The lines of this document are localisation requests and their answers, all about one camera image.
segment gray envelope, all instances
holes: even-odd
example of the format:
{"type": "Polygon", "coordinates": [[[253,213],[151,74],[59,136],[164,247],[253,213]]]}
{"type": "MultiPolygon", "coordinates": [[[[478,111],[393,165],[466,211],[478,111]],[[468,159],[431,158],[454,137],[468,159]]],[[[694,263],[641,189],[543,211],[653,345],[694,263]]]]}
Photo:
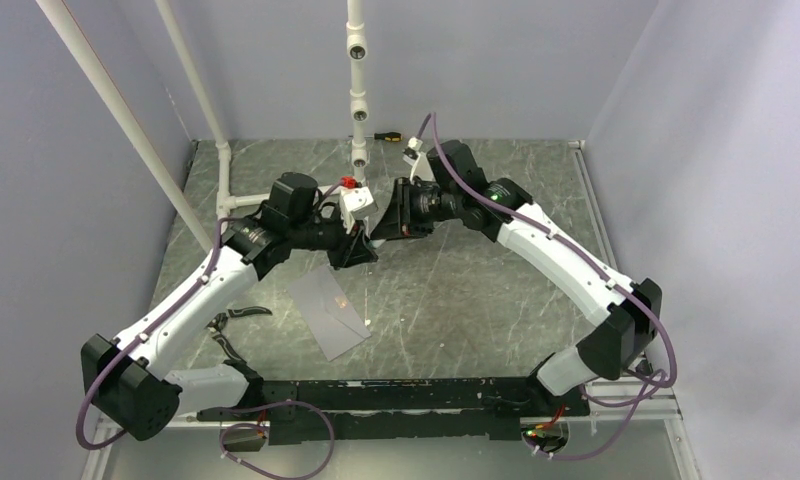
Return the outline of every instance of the gray envelope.
{"type": "Polygon", "coordinates": [[[327,360],[338,357],[371,336],[326,266],[291,282],[288,294],[327,360]]]}

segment pliers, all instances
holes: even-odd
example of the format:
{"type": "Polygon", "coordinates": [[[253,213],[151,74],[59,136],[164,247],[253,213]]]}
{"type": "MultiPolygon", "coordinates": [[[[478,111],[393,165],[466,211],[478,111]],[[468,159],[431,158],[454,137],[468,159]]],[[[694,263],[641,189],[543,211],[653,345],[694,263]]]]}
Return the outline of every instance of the pliers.
{"type": "Polygon", "coordinates": [[[234,362],[246,364],[247,360],[244,360],[244,357],[235,351],[232,343],[223,334],[223,329],[226,328],[226,324],[232,318],[250,317],[253,315],[273,315],[273,312],[265,307],[230,308],[225,312],[215,315],[215,318],[212,319],[208,325],[206,325],[206,328],[209,329],[209,335],[212,337],[212,340],[220,345],[227,358],[234,362]]]}

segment white wall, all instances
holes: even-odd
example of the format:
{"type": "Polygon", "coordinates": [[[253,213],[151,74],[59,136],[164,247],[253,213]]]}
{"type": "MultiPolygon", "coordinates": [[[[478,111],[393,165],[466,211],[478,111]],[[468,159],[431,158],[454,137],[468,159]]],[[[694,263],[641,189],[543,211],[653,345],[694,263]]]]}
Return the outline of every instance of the white wall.
{"type": "MultiPolygon", "coordinates": [[[[343,0],[172,0],[232,138],[345,137],[343,0]]],[[[148,0],[121,2],[188,131],[210,138],[148,0]]],[[[585,138],[656,0],[365,0],[369,131],[585,138]]]]}
{"type": "Polygon", "coordinates": [[[800,479],[800,2],[662,2],[588,162],[704,478],[800,479]]]}
{"type": "MultiPolygon", "coordinates": [[[[190,143],[111,2],[68,2],[178,181],[190,143]]],[[[0,2],[0,479],[79,478],[79,350],[149,306],[173,210],[34,1],[0,2]]]]}

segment round hole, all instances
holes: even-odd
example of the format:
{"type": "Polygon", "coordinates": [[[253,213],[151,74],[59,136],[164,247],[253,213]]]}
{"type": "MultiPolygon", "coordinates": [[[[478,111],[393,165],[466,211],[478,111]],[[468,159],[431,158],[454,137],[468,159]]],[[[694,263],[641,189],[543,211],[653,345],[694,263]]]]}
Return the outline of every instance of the round hole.
{"type": "Polygon", "coordinates": [[[365,47],[363,47],[361,45],[356,45],[353,48],[351,48],[350,49],[350,57],[352,57],[352,58],[354,58],[356,60],[361,60],[361,59],[365,58],[365,47]]]}

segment gray marble table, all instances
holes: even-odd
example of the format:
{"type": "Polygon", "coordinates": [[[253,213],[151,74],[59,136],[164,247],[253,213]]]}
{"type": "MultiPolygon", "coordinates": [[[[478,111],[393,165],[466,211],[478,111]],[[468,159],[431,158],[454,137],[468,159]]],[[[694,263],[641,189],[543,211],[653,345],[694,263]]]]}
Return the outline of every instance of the gray marble table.
{"type": "MultiPolygon", "coordinates": [[[[566,142],[468,140],[489,179],[508,176],[523,186],[560,227],[600,256],[592,217],[566,142]]],[[[392,179],[408,176],[402,144],[369,145],[370,187],[381,207],[392,179]]],[[[349,147],[339,140],[233,142],[231,189],[269,191],[296,170],[330,184],[349,174],[349,147]]],[[[212,142],[200,142],[185,193],[211,231],[217,186],[212,142]]],[[[254,210],[242,209],[237,213],[254,210]]],[[[262,305],[272,317],[230,322],[226,333],[267,379],[447,378],[526,375],[550,353],[589,331],[573,303],[532,266],[461,223],[438,225],[426,239],[395,242],[380,260],[334,272],[370,339],[329,362],[286,292],[301,275],[328,264],[324,253],[295,252],[232,306],[262,305]]],[[[181,219],[174,222],[153,304],[197,267],[203,252],[181,219]]],[[[223,354],[199,334],[177,368],[220,363],[223,354]]]]}

